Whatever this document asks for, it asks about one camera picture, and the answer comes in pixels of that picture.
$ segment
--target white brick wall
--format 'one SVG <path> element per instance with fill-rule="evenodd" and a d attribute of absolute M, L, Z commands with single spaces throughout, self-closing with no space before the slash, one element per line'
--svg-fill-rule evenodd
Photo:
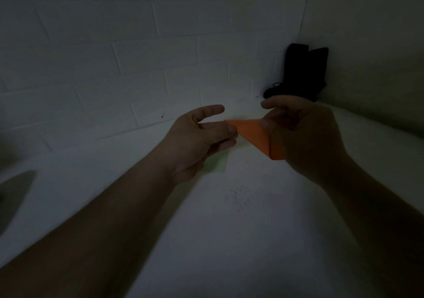
<path fill-rule="evenodd" d="M 228 108 L 282 77 L 305 0 L 0 0 L 0 157 Z"/>

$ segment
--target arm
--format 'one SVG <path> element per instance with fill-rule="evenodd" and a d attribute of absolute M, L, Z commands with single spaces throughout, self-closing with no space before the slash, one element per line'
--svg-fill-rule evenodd
<path fill-rule="evenodd" d="M 346 153 L 329 108 L 293 96 L 262 102 L 262 120 L 297 172 L 321 186 L 376 268 L 391 297 L 424 292 L 424 217 L 362 170 Z M 292 129 L 277 124 L 290 119 Z"/>
<path fill-rule="evenodd" d="M 177 119 L 164 140 L 102 194 L 0 269 L 2 297 L 116 297 L 148 226 L 175 185 L 236 144 L 220 105 Z"/>

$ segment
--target light green sticky note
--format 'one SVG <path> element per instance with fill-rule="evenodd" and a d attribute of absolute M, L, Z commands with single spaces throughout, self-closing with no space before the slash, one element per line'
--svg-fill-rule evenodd
<path fill-rule="evenodd" d="M 225 169 L 227 168 L 227 155 L 228 150 L 212 155 L 205 161 L 202 171 L 207 173 L 225 173 Z"/>

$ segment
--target orange paper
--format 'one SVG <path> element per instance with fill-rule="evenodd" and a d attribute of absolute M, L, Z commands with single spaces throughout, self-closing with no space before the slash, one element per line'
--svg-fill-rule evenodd
<path fill-rule="evenodd" d="M 237 127 L 237 132 L 252 143 L 271 160 L 284 160 L 284 147 L 280 143 L 270 140 L 268 134 L 259 124 L 260 119 L 247 120 L 225 120 L 227 123 Z"/>

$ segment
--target orange triangle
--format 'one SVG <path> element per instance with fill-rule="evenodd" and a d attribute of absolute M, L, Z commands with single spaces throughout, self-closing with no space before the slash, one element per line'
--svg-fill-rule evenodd
<path fill-rule="evenodd" d="M 269 136 L 260 125 L 260 119 L 225 120 L 237 127 L 237 132 L 252 143 L 271 160 L 284 160 L 284 147 L 282 144 L 271 142 Z"/>

